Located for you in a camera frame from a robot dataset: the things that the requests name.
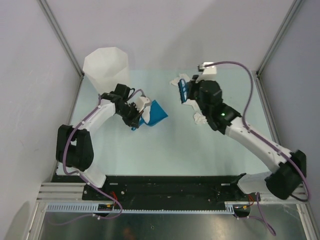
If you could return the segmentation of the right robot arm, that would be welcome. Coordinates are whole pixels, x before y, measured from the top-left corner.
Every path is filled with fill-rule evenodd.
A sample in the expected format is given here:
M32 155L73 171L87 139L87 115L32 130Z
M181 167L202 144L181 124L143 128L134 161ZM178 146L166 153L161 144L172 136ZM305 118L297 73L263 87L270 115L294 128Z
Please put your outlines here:
M268 168L267 172L241 174L230 188L231 196L242 201L253 192L270 192L281 200L293 196L306 177L306 155L293 152L265 139L251 127L244 116L223 102L222 90L213 80L194 79L178 83L181 102L195 101L213 131L237 141Z

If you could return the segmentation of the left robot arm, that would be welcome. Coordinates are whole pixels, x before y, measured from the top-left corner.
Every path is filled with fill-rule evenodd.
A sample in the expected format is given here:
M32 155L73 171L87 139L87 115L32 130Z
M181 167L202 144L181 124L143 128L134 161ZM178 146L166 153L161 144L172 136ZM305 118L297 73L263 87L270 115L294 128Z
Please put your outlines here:
M107 177L95 161L93 135L114 115L119 115L128 127L137 129L143 113L150 113L152 101L141 89L133 93L131 90L118 83L115 90L98 95L96 107L79 123L58 128L56 160L67 176L77 175L94 186L93 194L100 200L110 196L111 188L105 184Z

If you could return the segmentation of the blue plastic dustpan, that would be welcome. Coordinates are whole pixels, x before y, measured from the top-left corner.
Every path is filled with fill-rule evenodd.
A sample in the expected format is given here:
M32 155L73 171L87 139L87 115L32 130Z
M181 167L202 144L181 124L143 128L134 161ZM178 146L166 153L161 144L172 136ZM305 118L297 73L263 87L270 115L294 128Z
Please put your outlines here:
M163 110L156 100L153 100L150 106L150 118L147 123L143 117L139 120L139 126L146 125L148 127L153 127L165 118L168 117L168 114Z

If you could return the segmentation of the blue hand brush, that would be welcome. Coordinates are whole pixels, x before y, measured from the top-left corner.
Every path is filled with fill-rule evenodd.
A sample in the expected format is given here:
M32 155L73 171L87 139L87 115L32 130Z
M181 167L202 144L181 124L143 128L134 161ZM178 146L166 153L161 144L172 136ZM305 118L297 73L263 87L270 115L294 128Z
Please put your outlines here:
M178 89L179 89L180 101L182 104L184 104L189 99L189 83L185 81L184 78L181 78L178 81Z

